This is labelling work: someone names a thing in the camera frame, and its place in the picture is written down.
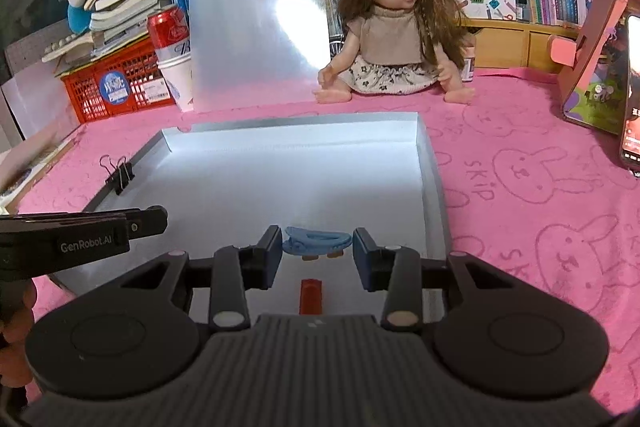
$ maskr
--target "pink towel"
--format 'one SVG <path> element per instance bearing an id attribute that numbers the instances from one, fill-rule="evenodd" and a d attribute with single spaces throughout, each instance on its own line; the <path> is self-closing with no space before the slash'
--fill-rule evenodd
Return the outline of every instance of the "pink towel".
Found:
<path id="1" fill-rule="evenodd" d="M 553 77 L 484 76 L 470 106 L 428 90 L 210 114 L 175 107 L 87 126 L 78 146 L 24 198 L 21 211 L 81 210 L 100 188 L 98 158 L 131 156 L 160 128 L 199 121 L 330 112 L 417 111 L 436 152 L 454 245 L 589 312 L 609 335 L 593 390 L 612 412 L 629 409 L 640 381 L 640 182 L 620 168 L 617 139 L 559 117 Z M 530 76 L 530 70 L 511 74 Z M 36 311 L 68 296 L 38 279 Z"/>

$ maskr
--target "wooden drawer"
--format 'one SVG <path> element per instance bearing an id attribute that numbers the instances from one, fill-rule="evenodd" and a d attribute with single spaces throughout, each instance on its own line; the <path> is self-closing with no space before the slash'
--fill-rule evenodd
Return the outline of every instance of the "wooden drawer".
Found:
<path id="1" fill-rule="evenodd" d="M 549 57 L 551 35 L 575 39 L 576 30 L 512 21 L 468 19 L 465 26 L 476 30 L 476 68 L 530 67 L 558 73 L 561 66 Z"/>

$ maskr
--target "doll dress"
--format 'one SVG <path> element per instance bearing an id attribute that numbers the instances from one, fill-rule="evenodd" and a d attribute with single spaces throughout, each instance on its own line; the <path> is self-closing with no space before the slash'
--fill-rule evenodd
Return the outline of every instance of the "doll dress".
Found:
<path id="1" fill-rule="evenodd" d="M 413 10 L 374 6 L 372 14 L 347 23 L 360 38 L 360 52 L 338 77 L 362 94 L 410 94 L 436 83 L 438 71 L 425 68 Z"/>

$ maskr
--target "red can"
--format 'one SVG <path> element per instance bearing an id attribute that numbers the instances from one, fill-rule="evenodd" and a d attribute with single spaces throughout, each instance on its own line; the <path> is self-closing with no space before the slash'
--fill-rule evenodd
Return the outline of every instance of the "red can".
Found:
<path id="1" fill-rule="evenodd" d="M 156 49 L 158 62 L 191 52 L 189 24 L 180 7 L 172 5 L 151 14 L 146 21 L 146 29 Z"/>

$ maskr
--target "metal clip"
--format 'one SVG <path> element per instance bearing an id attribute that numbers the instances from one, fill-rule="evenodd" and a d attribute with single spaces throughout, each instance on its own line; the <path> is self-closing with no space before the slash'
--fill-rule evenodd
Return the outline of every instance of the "metal clip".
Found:
<path id="1" fill-rule="evenodd" d="M 108 160 L 111 170 L 103 163 L 105 160 Z M 129 185 L 129 182 L 135 178 L 131 162 L 127 162 L 125 156 L 121 156 L 116 162 L 116 165 L 114 165 L 111 157 L 108 154 L 104 154 L 100 156 L 100 166 L 109 173 L 109 177 L 104 183 L 115 190 L 117 196 L 121 195 L 123 190 Z"/>

